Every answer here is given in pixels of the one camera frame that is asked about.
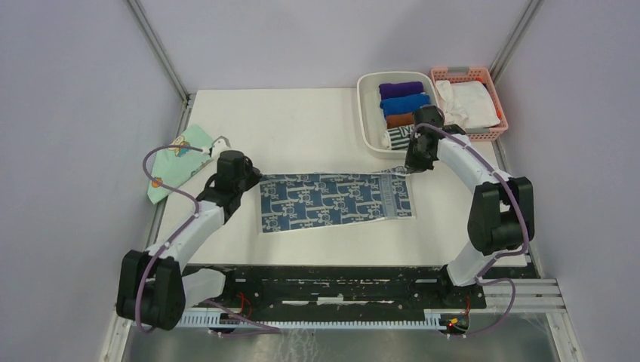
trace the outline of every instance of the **black metal base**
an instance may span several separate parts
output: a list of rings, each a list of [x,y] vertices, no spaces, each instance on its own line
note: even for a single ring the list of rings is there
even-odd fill
[[[189,265],[185,273],[203,265]],[[424,309],[486,308],[480,286],[442,292],[440,268],[429,267],[295,267],[207,266],[226,275],[223,294],[216,298],[239,307],[242,292],[256,321],[424,321]],[[345,302],[318,304],[318,298],[342,297]],[[307,302],[291,305],[283,302]]]

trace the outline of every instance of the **white towel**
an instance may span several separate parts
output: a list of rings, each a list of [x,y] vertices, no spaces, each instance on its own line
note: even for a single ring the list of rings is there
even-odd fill
[[[451,86],[456,98],[469,115],[464,128],[489,128],[500,124],[494,101],[481,82],[468,81]]]
[[[442,112],[445,114],[445,125],[457,124],[462,128],[466,128],[469,116],[455,96],[451,83],[449,81],[436,81],[435,89],[438,90],[438,95],[442,101],[440,104]]]

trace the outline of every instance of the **blue patterned cloth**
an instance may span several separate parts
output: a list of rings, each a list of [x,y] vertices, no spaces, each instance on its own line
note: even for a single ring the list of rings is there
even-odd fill
[[[265,175],[260,201],[263,232],[413,216],[403,167],[380,173]]]

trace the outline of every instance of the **white plastic bin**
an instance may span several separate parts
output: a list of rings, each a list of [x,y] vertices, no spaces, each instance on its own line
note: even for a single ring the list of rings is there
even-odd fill
[[[433,83],[428,76],[419,72],[378,72],[363,75],[358,80],[358,110],[360,113],[360,130],[362,139],[369,153],[378,158],[404,159],[405,150],[385,149],[382,138],[386,132],[386,121],[380,109],[380,91],[382,83],[403,83],[406,81],[421,81],[424,92],[429,96],[431,104],[440,107],[438,97],[435,96]]]

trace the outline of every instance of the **gray wall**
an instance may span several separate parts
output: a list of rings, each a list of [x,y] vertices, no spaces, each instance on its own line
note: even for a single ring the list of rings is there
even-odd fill
[[[124,2],[0,2],[0,49],[0,360],[96,360],[180,101]]]
[[[493,61],[526,0],[143,0],[189,91]]]
[[[536,242],[589,361],[638,360],[640,2],[548,1],[499,84]]]

